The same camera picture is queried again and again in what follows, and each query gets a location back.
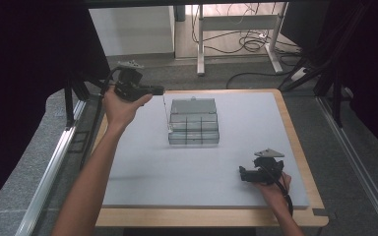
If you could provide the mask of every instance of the gray carpet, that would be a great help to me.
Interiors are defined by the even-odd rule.
[[[197,77],[193,61],[179,65],[148,66],[143,84],[163,85],[167,89],[225,89],[230,77],[238,73],[273,74],[267,60],[234,63],[207,61],[206,76]],[[241,76],[230,89],[275,89],[284,76]],[[330,215],[330,223],[321,235],[378,235],[378,214],[358,182],[339,142],[312,95],[317,79],[283,95],[289,115],[301,141],[321,198]],[[90,86],[93,93],[97,89]],[[65,158],[49,199],[33,235],[48,235],[58,209],[79,171],[84,156],[81,140],[90,131],[95,118],[96,96],[88,102],[78,127],[80,135]],[[48,99],[47,112],[20,164],[0,193],[0,235],[14,235],[45,170],[65,125],[63,92]],[[364,127],[346,103],[342,108],[345,130],[361,154],[362,161],[378,186],[378,141]],[[304,228],[307,235],[315,229]],[[278,228],[258,228],[257,235],[281,235]],[[97,228],[94,235],[118,235],[122,229]]]

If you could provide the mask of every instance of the wooden table frame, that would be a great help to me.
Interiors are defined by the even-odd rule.
[[[225,89],[225,90],[170,90],[167,93],[232,93],[271,92],[282,115],[283,124],[296,158],[300,175],[309,199],[309,207],[296,209],[293,218],[299,226],[322,227],[328,224],[328,216],[315,215],[314,209],[324,210],[299,139],[294,130],[282,94],[277,89]],[[104,118],[95,143],[106,128]],[[105,208],[102,207],[96,226],[117,227],[260,227],[278,226],[268,208]]]

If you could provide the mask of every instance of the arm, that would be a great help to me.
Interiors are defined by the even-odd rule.
[[[279,180],[288,190],[291,177],[283,173],[281,179]],[[272,209],[273,214],[278,220],[279,225],[281,226],[284,236],[304,236],[302,230],[293,220],[292,216],[289,213],[286,200],[282,195],[281,189],[276,184],[273,185],[263,185],[260,183],[253,183],[263,194],[263,197],[266,200],[266,203]]]
[[[52,235],[92,235],[118,141],[137,109],[151,98],[145,95],[135,102],[126,102],[119,99],[112,88],[105,93],[103,106],[108,127],[70,190]]]

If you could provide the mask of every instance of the wrist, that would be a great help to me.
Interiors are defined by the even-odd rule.
[[[119,138],[124,133],[125,128],[127,128],[126,125],[108,125],[105,134]]]
[[[272,209],[272,212],[274,214],[290,214],[286,201],[278,202],[276,204],[270,204],[270,208]]]

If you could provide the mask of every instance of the transparent box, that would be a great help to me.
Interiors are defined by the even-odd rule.
[[[173,99],[168,134],[171,145],[215,145],[220,131],[213,98]]]

